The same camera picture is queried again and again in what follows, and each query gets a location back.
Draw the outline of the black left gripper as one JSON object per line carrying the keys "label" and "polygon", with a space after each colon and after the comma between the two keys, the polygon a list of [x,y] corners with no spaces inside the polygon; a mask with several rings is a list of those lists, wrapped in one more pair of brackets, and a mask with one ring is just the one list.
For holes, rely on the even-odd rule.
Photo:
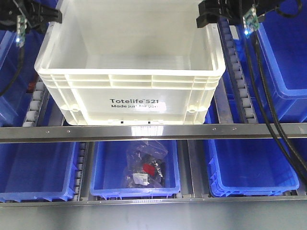
{"label": "black left gripper", "polygon": [[0,2],[0,29],[2,31],[16,32],[18,16],[23,16],[27,20],[27,33],[35,30],[44,34],[49,22],[62,23],[60,10],[36,0],[2,0]]}

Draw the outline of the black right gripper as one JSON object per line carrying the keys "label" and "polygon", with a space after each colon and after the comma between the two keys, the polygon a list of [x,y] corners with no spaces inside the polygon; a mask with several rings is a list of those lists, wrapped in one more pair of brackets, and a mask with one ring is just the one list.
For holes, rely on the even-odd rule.
{"label": "black right gripper", "polygon": [[274,11],[281,3],[283,0],[203,0],[198,4],[197,28],[217,23],[220,12],[221,16],[228,19],[230,25],[238,25],[242,23],[241,17],[253,6],[256,9],[258,21],[262,23],[265,15]]}

